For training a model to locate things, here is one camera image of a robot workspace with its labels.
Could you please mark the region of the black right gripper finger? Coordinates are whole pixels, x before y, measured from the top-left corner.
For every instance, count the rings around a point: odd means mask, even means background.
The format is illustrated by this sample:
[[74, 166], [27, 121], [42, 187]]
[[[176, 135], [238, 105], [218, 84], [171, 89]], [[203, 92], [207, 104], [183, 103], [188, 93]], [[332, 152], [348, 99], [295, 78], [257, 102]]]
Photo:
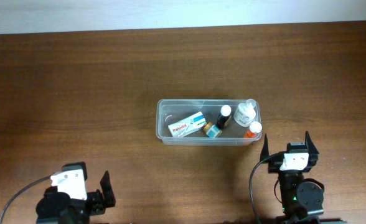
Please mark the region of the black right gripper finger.
[[311, 140], [310, 134], [308, 131], [305, 133], [305, 145], [308, 149], [310, 164], [316, 164], [319, 158], [319, 151], [315, 147], [314, 143]]
[[267, 158], [269, 157], [269, 149], [268, 149], [268, 137], [267, 134], [265, 134], [263, 147], [260, 154], [260, 162], [266, 162]]

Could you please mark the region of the orange tube white cap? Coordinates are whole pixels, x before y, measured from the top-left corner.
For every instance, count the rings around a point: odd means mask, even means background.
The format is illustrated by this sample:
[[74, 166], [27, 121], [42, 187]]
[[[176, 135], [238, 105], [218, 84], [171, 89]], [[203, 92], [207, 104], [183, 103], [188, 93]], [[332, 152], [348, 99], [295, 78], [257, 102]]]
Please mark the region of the orange tube white cap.
[[255, 138], [259, 133], [261, 133], [263, 127], [260, 122], [253, 121], [250, 123], [244, 138]]

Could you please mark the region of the white squeeze bottle clear cap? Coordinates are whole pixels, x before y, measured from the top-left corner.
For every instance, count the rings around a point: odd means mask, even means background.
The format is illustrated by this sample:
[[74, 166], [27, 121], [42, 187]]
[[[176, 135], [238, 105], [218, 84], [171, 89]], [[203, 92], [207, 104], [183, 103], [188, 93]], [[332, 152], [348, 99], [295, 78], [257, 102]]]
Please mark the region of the white squeeze bottle clear cap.
[[234, 120], [244, 128], [249, 127], [256, 116], [255, 107], [256, 101], [253, 99], [248, 99], [244, 103], [239, 103], [235, 114], [233, 115]]

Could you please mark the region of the gold lid balm jar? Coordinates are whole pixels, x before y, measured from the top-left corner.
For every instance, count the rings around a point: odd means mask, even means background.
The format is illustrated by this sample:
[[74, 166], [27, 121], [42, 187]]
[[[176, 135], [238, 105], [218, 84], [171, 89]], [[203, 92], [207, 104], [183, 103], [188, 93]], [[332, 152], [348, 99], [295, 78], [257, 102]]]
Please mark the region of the gold lid balm jar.
[[212, 122], [207, 123], [204, 126], [203, 131], [209, 138], [217, 138], [222, 134], [222, 130], [214, 125]]

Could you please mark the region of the dark bottle white cap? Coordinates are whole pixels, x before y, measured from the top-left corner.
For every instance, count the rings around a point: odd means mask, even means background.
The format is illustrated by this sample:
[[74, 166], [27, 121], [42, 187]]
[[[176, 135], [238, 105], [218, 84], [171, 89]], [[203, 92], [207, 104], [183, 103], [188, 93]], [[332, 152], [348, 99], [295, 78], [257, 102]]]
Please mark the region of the dark bottle white cap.
[[232, 113], [232, 109], [230, 106], [223, 105], [221, 107], [220, 113], [217, 118], [217, 124], [216, 124], [216, 126], [219, 129], [224, 129], [228, 125], [228, 122], [230, 121], [230, 118], [231, 118], [231, 113]]

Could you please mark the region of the white Panadol box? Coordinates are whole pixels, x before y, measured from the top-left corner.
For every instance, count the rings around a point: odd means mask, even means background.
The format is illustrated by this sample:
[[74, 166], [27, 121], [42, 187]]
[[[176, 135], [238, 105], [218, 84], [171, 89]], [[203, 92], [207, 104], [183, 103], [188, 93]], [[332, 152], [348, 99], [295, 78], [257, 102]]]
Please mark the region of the white Panadol box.
[[183, 138], [196, 131], [201, 130], [207, 124], [202, 112], [195, 113], [178, 122], [172, 123], [168, 129], [174, 138]]

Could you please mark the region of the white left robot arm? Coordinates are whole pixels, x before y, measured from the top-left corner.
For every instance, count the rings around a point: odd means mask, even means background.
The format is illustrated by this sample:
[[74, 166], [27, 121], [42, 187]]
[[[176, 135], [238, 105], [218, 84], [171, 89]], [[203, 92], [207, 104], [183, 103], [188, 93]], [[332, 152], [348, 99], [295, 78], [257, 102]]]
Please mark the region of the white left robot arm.
[[92, 216], [103, 215], [116, 205], [108, 171], [100, 180], [101, 189], [87, 192], [87, 179], [84, 162], [65, 164], [60, 172], [51, 175], [51, 186], [35, 208], [36, 222], [87, 224]]

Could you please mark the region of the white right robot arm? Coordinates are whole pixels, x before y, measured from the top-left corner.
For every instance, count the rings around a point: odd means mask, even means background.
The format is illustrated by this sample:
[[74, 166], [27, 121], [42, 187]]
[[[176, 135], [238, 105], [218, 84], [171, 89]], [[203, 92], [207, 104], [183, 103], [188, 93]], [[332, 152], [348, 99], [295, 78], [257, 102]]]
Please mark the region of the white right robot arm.
[[305, 178], [316, 164], [319, 151], [308, 132], [304, 142], [289, 143], [286, 150], [270, 154], [268, 138], [264, 139], [260, 164], [268, 166], [269, 174], [277, 174], [275, 187], [281, 194], [283, 216], [276, 217], [276, 223], [344, 223], [341, 219], [321, 219], [324, 214], [323, 201], [325, 186], [321, 182]]

